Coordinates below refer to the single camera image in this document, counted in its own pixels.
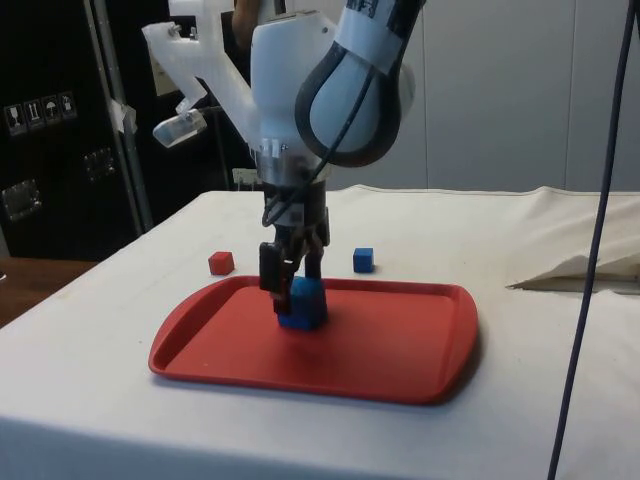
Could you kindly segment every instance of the blue cube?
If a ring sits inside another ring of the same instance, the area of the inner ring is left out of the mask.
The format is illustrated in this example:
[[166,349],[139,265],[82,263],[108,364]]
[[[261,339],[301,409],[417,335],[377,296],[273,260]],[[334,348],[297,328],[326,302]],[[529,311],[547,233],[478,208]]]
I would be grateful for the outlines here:
[[280,326],[311,331],[324,325],[328,316],[322,280],[295,277],[291,284],[291,314],[278,315]]
[[356,248],[353,254],[353,271],[356,273],[373,273],[373,248]]

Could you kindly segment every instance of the black cable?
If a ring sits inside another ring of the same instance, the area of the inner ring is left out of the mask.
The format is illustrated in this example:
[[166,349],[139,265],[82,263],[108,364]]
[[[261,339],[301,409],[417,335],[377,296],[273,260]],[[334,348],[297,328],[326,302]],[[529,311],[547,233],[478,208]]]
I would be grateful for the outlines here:
[[638,26],[638,38],[640,38],[640,2],[635,0],[636,4],[636,25]]
[[294,203],[296,203],[306,195],[307,191],[309,190],[309,187],[313,185],[313,182],[316,181],[316,178],[318,178],[318,175],[320,175],[322,170],[324,170],[327,164],[331,161],[331,157],[333,157],[333,155],[336,153],[338,148],[340,148],[340,144],[342,143],[342,140],[344,140],[344,137],[347,135],[347,133],[349,133],[351,124],[355,120],[356,116],[358,115],[358,112],[360,111],[360,107],[362,107],[362,104],[364,103],[364,99],[367,96],[367,92],[369,91],[369,87],[371,86],[371,82],[373,81],[375,75],[376,75],[376,70],[374,67],[371,67],[369,69],[369,72],[367,73],[367,78],[365,79],[364,84],[360,89],[358,98],[353,104],[353,108],[351,109],[351,112],[349,113],[347,120],[344,122],[344,125],[342,126],[342,130],[340,130],[340,133],[338,133],[338,136],[333,142],[333,145],[331,145],[331,148],[329,148],[329,150],[325,154],[324,158],[322,159],[322,162],[320,162],[318,167],[313,171],[313,173],[311,174],[309,179],[305,182],[305,184],[302,185],[300,188],[298,188],[298,190],[296,190],[287,199],[287,201],[284,202],[284,205],[274,215],[271,215],[271,212],[273,211],[277,203],[280,201],[280,197],[276,195],[267,204],[267,206],[264,209],[264,215],[262,216],[263,227],[270,227],[271,225],[276,223],[282,217],[282,215],[284,215],[285,212],[289,210],[291,205],[293,205]]
[[562,450],[562,441],[567,426],[567,417],[569,414],[569,406],[571,403],[571,392],[573,391],[573,383],[576,377],[576,369],[578,367],[578,358],[580,357],[580,348],[582,347],[582,339],[584,337],[585,327],[587,326],[587,316],[589,314],[589,306],[591,296],[593,294],[593,284],[596,276],[596,266],[598,263],[598,252],[600,250],[600,241],[602,239],[602,230],[604,228],[604,220],[607,214],[607,203],[609,200],[609,192],[611,191],[611,177],[613,175],[613,163],[616,155],[616,145],[618,141],[618,123],[620,121],[620,105],[622,103],[622,90],[624,87],[624,77],[627,71],[627,60],[629,58],[629,49],[631,47],[631,38],[633,36],[633,23],[635,10],[635,0],[629,0],[629,8],[627,11],[627,21],[622,40],[622,50],[618,61],[618,70],[616,73],[616,84],[613,95],[613,107],[611,111],[611,123],[609,125],[609,144],[607,146],[607,158],[602,177],[602,190],[600,193],[600,204],[598,206],[598,215],[596,217],[596,225],[593,232],[593,240],[591,242],[591,253],[589,254],[589,266],[587,268],[587,276],[585,280],[584,293],[582,296],[582,307],[580,308],[580,316],[578,317],[578,326],[576,336],[571,351],[571,360],[569,361],[569,371],[564,386],[564,394],[562,397],[562,406],[560,408],[560,418],[558,419],[558,430],[556,431],[555,444],[553,446],[553,454],[549,465],[549,474],[547,480],[554,480],[558,470],[558,462],[560,461],[560,451]]

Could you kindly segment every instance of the white tablecloth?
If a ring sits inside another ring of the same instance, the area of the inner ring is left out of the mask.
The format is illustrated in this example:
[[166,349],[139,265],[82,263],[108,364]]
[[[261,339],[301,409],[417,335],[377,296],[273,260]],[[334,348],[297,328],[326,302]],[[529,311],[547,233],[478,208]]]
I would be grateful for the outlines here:
[[[583,253],[597,197],[357,187],[328,203],[325,276],[355,277],[353,249],[374,247],[376,279],[474,296],[479,366],[455,399],[404,407],[155,377],[154,335],[215,281],[207,258],[231,250],[235,274],[257,274],[273,235],[260,194],[209,193],[0,330],[0,478],[546,478],[580,299],[505,285]],[[611,206],[637,230],[640,197]],[[545,236],[577,218],[588,227],[573,244]],[[596,295],[559,478],[638,478],[639,342],[640,300]]]

